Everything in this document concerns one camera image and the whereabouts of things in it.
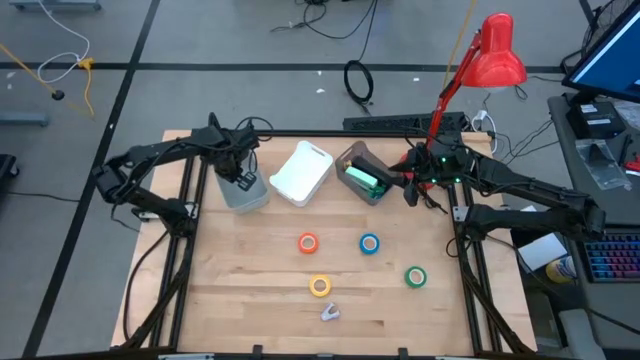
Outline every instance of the computer monitor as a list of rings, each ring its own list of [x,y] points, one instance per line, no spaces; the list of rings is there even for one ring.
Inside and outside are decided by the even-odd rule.
[[[584,99],[606,95],[640,103],[640,0],[635,0],[562,80]]]

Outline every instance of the wooden table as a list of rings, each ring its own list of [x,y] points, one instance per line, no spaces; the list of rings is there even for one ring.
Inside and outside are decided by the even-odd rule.
[[[188,134],[167,131],[164,139]],[[485,134],[466,133],[463,138],[477,151],[490,152]],[[276,137],[261,143],[257,156],[266,181],[300,140]],[[363,139],[307,140],[335,159]],[[407,150],[403,139],[364,140],[389,165]],[[183,162],[157,168],[151,190],[164,197],[177,196],[183,168]],[[453,237],[450,215],[423,205],[410,208],[400,188],[371,207],[337,179],[333,167],[304,208],[272,191],[267,206],[234,215],[224,204],[211,168],[207,179],[179,351],[248,353],[254,344],[262,344],[265,353],[393,355],[399,347],[407,347],[411,355],[472,354],[458,262],[445,254],[445,244]],[[431,196],[448,209],[444,190],[434,188]],[[475,194],[474,198],[477,203],[502,204],[499,195]],[[163,231],[159,222],[142,225],[132,265]],[[296,244],[307,231],[319,237],[319,248],[312,255],[300,253]],[[380,250],[373,256],[363,255],[358,247],[365,232],[381,239]],[[506,230],[492,235],[511,241]],[[146,259],[135,278],[130,331],[157,300],[167,243]],[[535,349],[513,250],[486,241],[484,251],[495,305],[523,342]],[[428,273],[423,288],[411,289],[404,282],[403,274],[412,265]],[[309,292],[314,274],[330,277],[333,288],[327,297],[316,298]],[[336,303],[341,317],[322,322],[320,313],[329,302]],[[482,322],[484,312],[479,304],[477,308]],[[166,324],[172,313],[170,306],[161,343],[167,343]],[[122,310],[114,345],[123,342],[121,321]],[[490,349],[484,328],[484,348]]]

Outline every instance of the green tape roll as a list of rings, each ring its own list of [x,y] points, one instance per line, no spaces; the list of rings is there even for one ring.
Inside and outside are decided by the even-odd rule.
[[[413,281],[411,278],[411,275],[416,272],[420,274],[420,281],[418,282]],[[423,287],[427,283],[427,272],[419,266],[412,266],[404,273],[404,281],[412,288]]]

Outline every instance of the yellow cable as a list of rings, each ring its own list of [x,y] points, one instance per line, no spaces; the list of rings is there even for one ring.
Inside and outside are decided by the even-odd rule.
[[[15,61],[18,65],[20,65],[21,68],[23,68],[29,75],[31,75],[32,78],[34,78],[38,83],[40,83],[42,86],[44,86],[51,94],[55,94],[56,93],[56,89],[54,89],[53,87],[51,87],[51,85],[45,83],[44,81],[40,80],[36,74],[33,73],[33,71],[31,71],[31,69],[29,69],[27,67],[27,65],[25,65],[22,60],[20,60],[17,56],[13,55],[13,53],[11,51],[9,51],[9,49],[4,46],[3,44],[0,44],[0,49],[2,51],[4,51],[5,54],[7,54],[7,56],[9,56],[11,58],[11,60]],[[74,104],[72,101],[64,99],[65,104],[67,104],[67,106],[72,109],[77,111],[79,114],[81,114],[82,116],[87,116],[87,112],[82,110],[79,106],[77,106],[76,104]]]
[[[91,65],[94,62],[93,58],[86,58],[78,63],[78,66],[87,70],[87,86],[84,88],[84,102],[87,103],[92,119],[96,114],[93,111],[93,106],[91,106],[91,101],[89,101],[89,88],[91,87]]]
[[[471,14],[473,13],[473,8],[476,6],[476,0],[471,0],[471,4],[469,5],[469,9],[467,10],[467,15],[464,18],[464,23],[462,24],[462,29],[460,29],[460,33],[458,33],[458,39],[456,40],[456,45],[453,47],[453,51],[451,52],[451,56],[449,57],[449,63],[447,64],[447,72],[444,74],[444,82],[442,83],[442,88],[447,87],[447,81],[449,80],[449,71],[451,70],[451,64],[453,63],[453,59],[456,57],[456,52],[458,51],[458,47],[460,46],[460,41],[462,40],[462,36],[467,30],[467,25],[469,25],[469,19],[471,18]]]

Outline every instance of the green object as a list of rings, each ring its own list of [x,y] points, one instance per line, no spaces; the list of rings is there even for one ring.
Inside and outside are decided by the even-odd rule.
[[[377,200],[377,199],[380,199],[382,195],[384,195],[385,191],[387,191],[387,186],[384,184],[379,184],[373,189],[368,189],[367,194],[369,195],[370,198]]]
[[[422,275],[422,278],[419,282],[414,282],[411,279],[411,274],[415,272],[418,272]],[[404,273],[404,281],[407,283],[407,285],[411,286],[414,289],[423,287],[424,284],[427,283],[427,272],[424,271],[424,269],[419,266],[412,266],[409,269],[407,269],[407,271]]]
[[[360,169],[354,168],[353,166],[349,166],[345,173],[349,175],[349,177],[351,177],[351,179],[353,179],[353,181],[355,181],[358,185],[367,190],[373,189],[374,187],[376,187],[376,185],[378,185],[378,179]]]

